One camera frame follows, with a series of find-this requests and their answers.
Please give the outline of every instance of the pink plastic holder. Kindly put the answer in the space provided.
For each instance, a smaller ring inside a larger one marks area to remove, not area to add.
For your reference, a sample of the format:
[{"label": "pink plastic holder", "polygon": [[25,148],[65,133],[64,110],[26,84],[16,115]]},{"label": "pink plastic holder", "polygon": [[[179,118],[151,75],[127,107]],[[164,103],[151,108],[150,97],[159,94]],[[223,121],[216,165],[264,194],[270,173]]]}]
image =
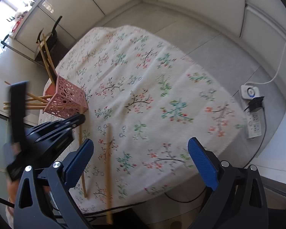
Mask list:
[{"label": "pink plastic holder", "polygon": [[56,87],[51,84],[45,95],[53,95],[53,97],[42,113],[46,112],[67,119],[79,113],[80,107],[83,108],[83,112],[88,110],[85,92],[60,75],[57,77]]}]

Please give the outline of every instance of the white tablecloth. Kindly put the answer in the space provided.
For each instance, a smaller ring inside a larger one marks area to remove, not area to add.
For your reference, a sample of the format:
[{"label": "white tablecloth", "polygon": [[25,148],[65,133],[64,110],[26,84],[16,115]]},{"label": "white tablecloth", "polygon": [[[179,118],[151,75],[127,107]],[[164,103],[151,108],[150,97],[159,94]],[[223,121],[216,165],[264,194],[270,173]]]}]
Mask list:
[{"label": "white tablecloth", "polygon": [[[148,200],[197,174],[187,151],[191,137],[219,155],[243,126],[242,110],[212,76],[137,27],[93,28],[56,71],[85,91],[89,106],[82,132],[95,147],[85,170],[89,198],[81,181],[70,189],[83,213],[106,209],[107,123],[113,207]],[[39,123],[56,119],[40,114]],[[74,141],[58,160],[77,148],[74,129]]]}]

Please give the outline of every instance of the power strip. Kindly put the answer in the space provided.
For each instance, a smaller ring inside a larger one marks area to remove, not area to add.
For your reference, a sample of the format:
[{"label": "power strip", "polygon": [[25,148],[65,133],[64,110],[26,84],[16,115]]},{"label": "power strip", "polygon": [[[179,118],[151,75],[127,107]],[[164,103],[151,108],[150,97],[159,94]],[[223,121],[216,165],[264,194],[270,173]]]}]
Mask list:
[{"label": "power strip", "polygon": [[258,112],[250,113],[249,109],[245,111],[247,119],[248,138],[254,138],[262,135]]},{"label": "power strip", "polygon": [[[255,93],[259,96],[259,89],[257,87],[252,87],[255,91]],[[244,89],[244,85],[241,86],[241,94],[242,97],[245,97],[246,89]],[[252,98],[246,98],[241,99],[243,104],[243,109],[246,109],[249,103],[249,99]],[[247,133],[248,133],[248,139],[255,138],[262,135],[261,130],[261,124],[259,120],[259,112],[250,112],[249,109],[245,111],[246,114],[246,120],[247,120]]]}]

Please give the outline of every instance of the wooden stick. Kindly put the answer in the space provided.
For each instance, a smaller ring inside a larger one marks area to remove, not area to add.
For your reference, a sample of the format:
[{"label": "wooden stick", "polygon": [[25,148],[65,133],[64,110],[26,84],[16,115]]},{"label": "wooden stick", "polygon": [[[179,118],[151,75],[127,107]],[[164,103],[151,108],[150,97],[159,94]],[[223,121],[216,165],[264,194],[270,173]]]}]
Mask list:
[{"label": "wooden stick", "polygon": [[[42,98],[42,99],[47,99],[47,98],[52,98],[53,95],[44,95],[44,96],[39,96],[39,98]],[[34,98],[28,98],[28,99],[25,99],[26,102],[31,102],[31,101],[36,101]],[[3,102],[3,104],[5,105],[9,105],[11,104],[11,102]]]},{"label": "wooden stick", "polygon": [[[8,109],[11,109],[11,106],[4,106],[3,107],[3,110],[8,110]],[[38,110],[38,109],[44,110],[45,106],[26,106],[26,110]]]},{"label": "wooden stick", "polygon": [[33,103],[33,102],[26,102],[26,106],[47,106],[47,103],[39,103],[39,102],[36,102],[36,103]]},{"label": "wooden stick", "polygon": [[39,47],[39,50],[40,50],[40,54],[41,54],[41,57],[42,57],[44,66],[46,67],[47,73],[48,73],[48,75],[49,75],[49,78],[51,79],[52,84],[55,86],[54,79],[53,79],[53,77],[52,77],[52,75],[51,75],[51,72],[50,72],[50,70],[49,70],[49,66],[48,66],[48,64],[47,64],[47,61],[46,61],[46,59],[45,59],[45,57],[44,57],[42,48],[41,48],[41,46],[40,46],[40,41],[38,40],[37,42],[38,42],[38,47]]},{"label": "wooden stick", "polygon": [[[47,98],[52,98],[53,95],[44,95],[44,96],[39,96],[39,98],[42,98],[42,99],[47,99]],[[34,101],[34,98],[28,98],[26,99],[26,102],[30,102],[30,101]]]},{"label": "wooden stick", "polygon": [[27,94],[28,96],[34,98],[34,99],[37,100],[37,101],[44,102],[44,103],[48,103],[48,102],[49,102],[49,101],[44,100],[44,99],[42,99],[42,98],[39,98],[38,96],[35,96],[35,95],[33,95],[33,94],[29,93],[29,92],[26,92],[26,94]]},{"label": "wooden stick", "polygon": [[43,38],[43,42],[44,42],[44,48],[46,48],[48,61],[49,61],[50,65],[51,65],[51,67],[53,68],[53,71],[54,71],[55,75],[57,76],[57,73],[56,73],[56,70],[55,70],[55,67],[54,67],[54,64],[53,64],[50,52],[49,52],[49,48],[47,47],[46,37],[44,36],[44,33],[42,33],[42,38]]},{"label": "wooden stick", "polygon": [[[107,151],[106,151],[106,197],[107,209],[111,208],[111,170],[110,170],[110,142],[112,139],[111,124],[107,124]],[[109,225],[113,224],[111,211],[106,212],[106,222]]]},{"label": "wooden stick", "polygon": [[[83,113],[83,107],[81,106],[80,107],[80,114]],[[82,129],[82,125],[80,124],[79,125],[79,130],[80,130],[80,133],[79,133],[79,138],[78,138],[78,142],[79,142],[79,146],[82,145],[83,143],[83,129]],[[83,193],[84,193],[84,197],[87,198],[87,191],[86,191],[86,184],[85,184],[85,175],[84,175],[84,172],[82,173],[82,186],[83,186]]]}]

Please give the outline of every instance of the white cable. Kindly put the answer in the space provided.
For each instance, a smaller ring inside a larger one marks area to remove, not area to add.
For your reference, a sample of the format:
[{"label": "white cable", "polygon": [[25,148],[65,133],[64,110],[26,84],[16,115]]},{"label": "white cable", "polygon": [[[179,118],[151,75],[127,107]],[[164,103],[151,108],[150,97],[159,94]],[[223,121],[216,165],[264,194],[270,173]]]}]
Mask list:
[{"label": "white cable", "polygon": [[277,77],[277,75],[278,75],[278,72],[279,72],[279,70],[280,70],[280,67],[281,67],[281,64],[282,64],[282,61],[283,61],[283,56],[284,56],[285,48],[286,48],[286,42],[285,42],[285,45],[284,45],[284,48],[283,48],[283,52],[282,52],[280,64],[278,65],[278,70],[277,70],[277,72],[275,73],[275,76],[274,76],[270,81],[268,81],[268,82],[266,82],[266,83],[246,82],[245,85],[247,85],[247,84],[263,85],[263,84],[271,83],[271,82]]}]

